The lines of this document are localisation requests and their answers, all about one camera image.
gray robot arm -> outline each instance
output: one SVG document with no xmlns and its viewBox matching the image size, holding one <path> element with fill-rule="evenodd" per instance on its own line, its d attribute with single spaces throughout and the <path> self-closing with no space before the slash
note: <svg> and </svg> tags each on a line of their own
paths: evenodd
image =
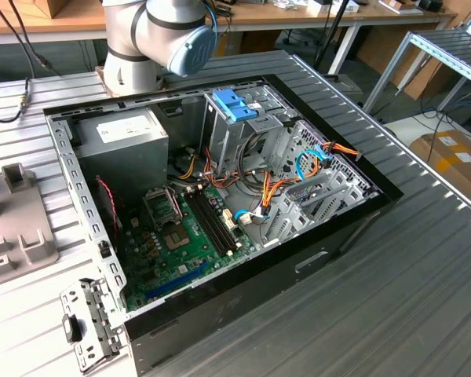
<svg viewBox="0 0 471 377">
<path fill-rule="evenodd" d="M 105 0 L 105 84 L 118 95 L 157 89 L 157 64 L 176 75 L 196 73 L 215 47 L 201 0 Z"/>
</svg>

green circuit board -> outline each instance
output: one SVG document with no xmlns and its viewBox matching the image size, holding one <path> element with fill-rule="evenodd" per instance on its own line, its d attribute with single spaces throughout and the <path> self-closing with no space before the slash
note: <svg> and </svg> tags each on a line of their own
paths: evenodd
<svg viewBox="0 0 471 377">
<path fill-rule="evenodd" d="M 203 192 L 207 199 L 216 201 L 218 213 L 226 208 L 215 188 Z M 235 261 L 242 262 L 254 250 L 248 235 L 237 228 L 230 233 L 242 246 L 233 255 L 221 257 L 183 196 L 178 196 L 178 204 L 182 223 L 169 223 L 160 231 L 154 229 L 145 205 L 130 210 L 130 217 L 121 218 L 118 256 L 127 278 L 124 293 L 128 310 L 138 309 Z"/>
</svg>

slotted metal table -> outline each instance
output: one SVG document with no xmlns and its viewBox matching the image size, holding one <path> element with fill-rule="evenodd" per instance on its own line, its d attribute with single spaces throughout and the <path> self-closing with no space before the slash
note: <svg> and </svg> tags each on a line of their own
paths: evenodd
<svg viewBox="0 0 471 377">
<path fill-rule="evenodd" d="M 277 74 L 404 192 L 348 254 L 149 374 L 179 376 L 471 375 L 471 203 L 297 57 L 210 61 L 172 87 Z M 0 116 L 22 82 L 0 84 Z M 42 108 L 107 95 L 96 74 L 32 80 L 31 105 L 0 124 L 0 167 L 39 180 L 60 259 L 0 285 L 0 376 L 79 375 L 58 295 L 96 276 Z M 96 377 L 135 375 L 123 350 Z"/>
<path fill-rule="evenodd" d="M 454 95 L 461 89 L 467 80 L 471 80 L 471 35 L 467 34 L 462 29 L 418 32 L 409 31 L 401 42 L 400 47 L 398 47 L 398 50 L 392 56 L 387 68 L 364 104 L 363 110 L 366 113 L 369 113 L 377 103 L 377 100 L 382 94 L 382 91 L 387 85 L 389 79 L 398 68 L 404 54 L 411 45 L 417 46 L 422 51 L 399 84 L 399 87 L 404 86 L 407 81 L 412 78 L 414 73 L 421 66 L 426 54 L 431 57 L 435 57 L 437 60 L 462 75 L 459 82 L 438 106 L 438 110 L 441 111 L 452 100 Z"/>
</svg>

metal shelf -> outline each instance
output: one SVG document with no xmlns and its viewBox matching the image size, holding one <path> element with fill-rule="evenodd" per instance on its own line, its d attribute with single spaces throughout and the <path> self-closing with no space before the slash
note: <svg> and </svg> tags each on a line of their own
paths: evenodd
<svg viewBox="0 0 471 377">
<path fill-rule="evenodd" d="M 410 45 L 417 46 L 424 53 L 435 57 L 463 76 L 463 79 L 451 91 L 451 94 L 447 97 L 446 101 L 440 105 L 439 109 L 443 108 L 451 100 L 466 80 L 471 80 L 471 35 L 459 29 L 410 31 L 401 42 L 400 47 L 398 47 L 398 50 L 395 52 L 381 78 L 378 80 L 377 85 L 368 97 L 363 106 L 365 112 L 370 112 L 374 108 L 374 105 L 377 103 L 378 98 L 393 75 L 393 72 L 399 66 Z M 407 73 L 406 78 L 400 84 L 400 87 L 404 85 L 406 79 L 409 79 L 417 70 L 423 57 L 423 54 L 419 56 L 410 72 Z"/>
</svg>

open computer tower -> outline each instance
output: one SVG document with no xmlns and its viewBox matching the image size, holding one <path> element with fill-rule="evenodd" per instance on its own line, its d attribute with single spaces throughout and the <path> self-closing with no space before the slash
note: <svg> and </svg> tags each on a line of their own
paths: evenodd
<svg viewBox="0 0 471 377">
<path fill-rule="evenodd" d="M 332 262 L 402 193 L 274 75 L 46 109 L 99 276 L 60 295 L 82 373 L 143 375 Z"/>
</svg>

